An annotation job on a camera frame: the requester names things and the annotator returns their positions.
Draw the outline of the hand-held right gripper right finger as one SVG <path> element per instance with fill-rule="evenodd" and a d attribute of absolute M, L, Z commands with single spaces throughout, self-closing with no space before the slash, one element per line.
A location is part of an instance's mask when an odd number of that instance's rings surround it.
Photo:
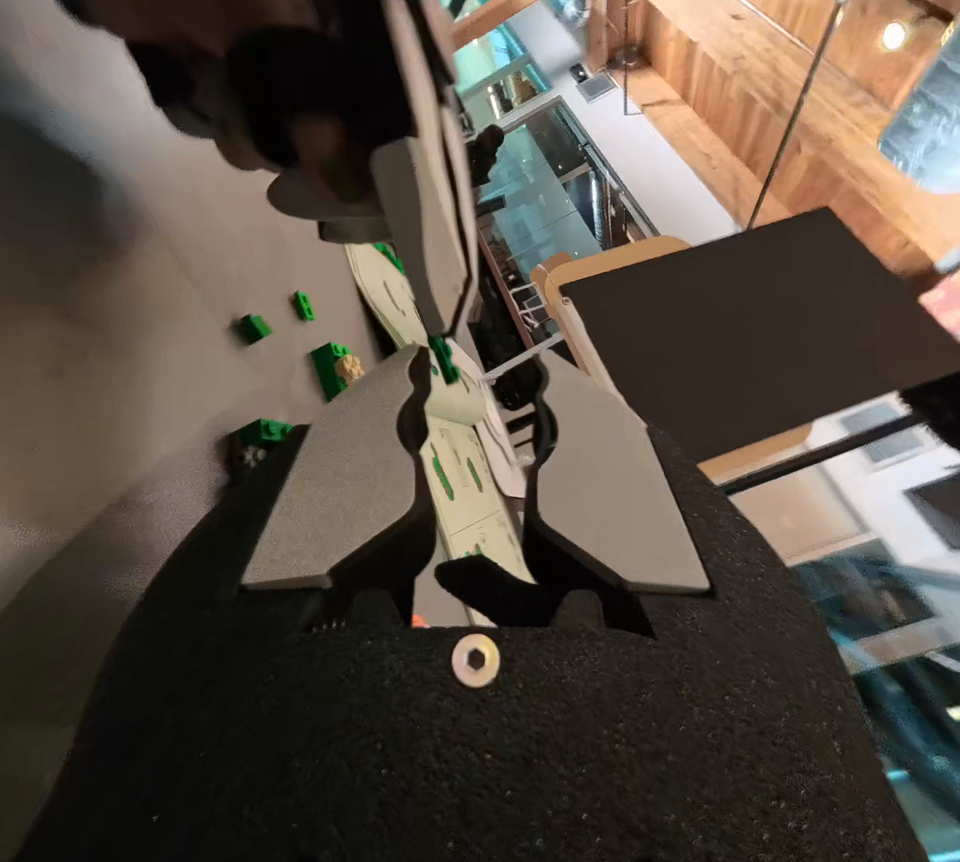
<path fill-rule="evenodd" d="M 551 352 L 537 363 L 536 456 L 523 557 L 534 579 L 702 595 L 711 582 L 648 426 L 617 394 Z"/>

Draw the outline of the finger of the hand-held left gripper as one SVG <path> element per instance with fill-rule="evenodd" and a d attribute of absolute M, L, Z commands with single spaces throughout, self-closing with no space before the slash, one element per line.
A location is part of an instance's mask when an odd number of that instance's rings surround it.
<path fill-rule="evenodd" d="M 471 229 L 445 143 L 403 137 L 375 149 L 370 170 L 392 242 L 429 336 L 459 327 L 471 295 Z"/>
<path fill-rule="evenodd" d="M 466 143 L 444 45 L 450 19 L 438 0 L 377 0 L 377 6 L 377 148 L 417 137 L 435 147 L 443 142 L 449 150 L 470 228 L 471 293 L 461 325 L 476 289 L 477 234 Z"/>

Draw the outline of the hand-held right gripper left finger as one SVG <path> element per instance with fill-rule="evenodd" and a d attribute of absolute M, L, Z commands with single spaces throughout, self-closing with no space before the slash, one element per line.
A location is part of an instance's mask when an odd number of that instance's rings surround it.
<path fill-rule="evenodd" d="M 414 583 L 436 546 L 422 460 L 431 369 L 426 348 L 396 352 L 307 427 L 244 587 L 344 591 Z"/>

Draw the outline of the green toy brick assembly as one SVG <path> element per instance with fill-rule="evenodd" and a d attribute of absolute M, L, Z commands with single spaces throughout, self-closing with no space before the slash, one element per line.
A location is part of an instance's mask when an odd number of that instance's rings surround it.
<path fill-rule="evenodd" d="M 448 386 L 461 382 L 462 372 L 454 357 L 450 335 L 429 334 L 427 343 L 434 375 Z"/>

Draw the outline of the pale grey desk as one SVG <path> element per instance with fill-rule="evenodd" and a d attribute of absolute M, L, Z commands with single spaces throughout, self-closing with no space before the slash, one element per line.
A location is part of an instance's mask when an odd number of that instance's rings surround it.
<path fill-rule="evenodd" d="M 126 50 L 1 0 L 2 860 L 119 629 L 226 484 L 223 439 L 311 422 L 308 353 L 386 336 L 344 249 L 154 108 Z M 316 315 L 300 321 L 290 296 Z M 244 345 L 234 322 L 272 335 Z"/>

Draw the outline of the green brick with dark piece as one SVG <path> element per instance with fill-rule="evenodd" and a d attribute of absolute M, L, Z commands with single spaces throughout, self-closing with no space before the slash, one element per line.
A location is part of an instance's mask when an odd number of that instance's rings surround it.
<path fill-rule="evenodd" d="M 257 418 L 225 437 L 224 462 L 228 476 L 238 479 L 251 472 L 286 439 L 293 424 L 268 418 Z"/>

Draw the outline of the flat green toy brick plate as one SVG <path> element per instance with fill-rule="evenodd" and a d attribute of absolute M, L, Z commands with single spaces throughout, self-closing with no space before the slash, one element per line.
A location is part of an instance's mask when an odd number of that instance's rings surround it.
<path fill-rule="evenodd" d="M 338 365 L 352 354 L 349 347 L 335 342 L 327 342 L 309 353 L 325 402 L 329 403 L 350 386 L 338 371 Z"/>

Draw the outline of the white instruction booklet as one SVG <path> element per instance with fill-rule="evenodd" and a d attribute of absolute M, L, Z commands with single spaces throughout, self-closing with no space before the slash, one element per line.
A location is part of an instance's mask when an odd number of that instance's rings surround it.
<path fill-rule="evenodd" d="M 426 329 L 406 276 L 372 244 L 347 245 L 344 251 L 364 301 L 390 340 L 399 349 L 426 348 Z M 462 381 L 448 386 L 432 368 L 425 408 L 428 435 L 421 450 L 438 532 L 451 560 L 483 555 L 531 582 L 522 532 L 507 505 L 524 496 L 525 476 L 483 371 L 452 340 Z"/>

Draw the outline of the thin metal rod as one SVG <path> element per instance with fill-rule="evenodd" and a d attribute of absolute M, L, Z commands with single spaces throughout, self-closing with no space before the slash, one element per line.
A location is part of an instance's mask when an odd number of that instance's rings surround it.
<path fill-rule="evenodd" d="M 758 192 L 758 195 L 755 199 L 753 207 L 750 211 L 750 217 L 747 220 L 745 226 L 743 227 L 744 232 L 750 232 L 759 220 L 759 213 L 761 212 L 766 198 L 770 192 L 771 186 L 774 182 L 774 179 L 780 169 L 781 161 L 783 160 L 788 145 L 791 141 L 791 137 L 794 134 L 795 129 L 798 126 L 802 111 L 805 108 L 810 90 L 813 87 L 815 79 L 818 75 L 819 68 L 825 58 L 827 51 L 830 47 L 831 41 L 834 37 L 834 34 L 839 26 L 841 17 L 844 13 L 846 5 L 852 0 L 833 0 L 832 9 L 827 17 L 826 23 L 822 30 L 822 35 L 819 42 L 811 56 L 811 61 L 806 72 L 806 75 L 803 79 L 802 86 L 798 91 L 796 101 L 792 107 L 792 110 L 789 114 L 789 117 L 786 121 L 782 137 L 777 145 L 777 148 L 774 153 L 774 157 L 771 160 L 770 166 L 766 172 L 764 180 L 761 184 L 761 188 Z"/>

